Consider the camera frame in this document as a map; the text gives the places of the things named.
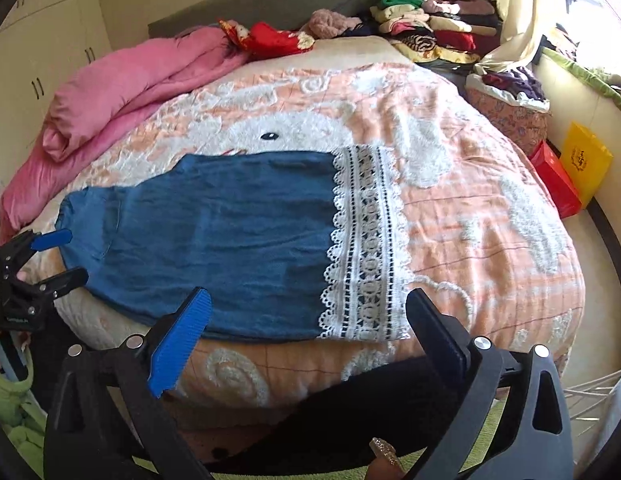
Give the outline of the green fleece sleeve forearm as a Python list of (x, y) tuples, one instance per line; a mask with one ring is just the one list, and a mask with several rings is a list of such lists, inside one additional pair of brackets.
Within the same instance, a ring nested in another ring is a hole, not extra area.
[(47, 414), (30, 391), (34, 366), (30, 350), (25, 351), (27, 376), (12, 382), (0, 372), (0, 426), (30, 469), (44, 478), (44, 447)]

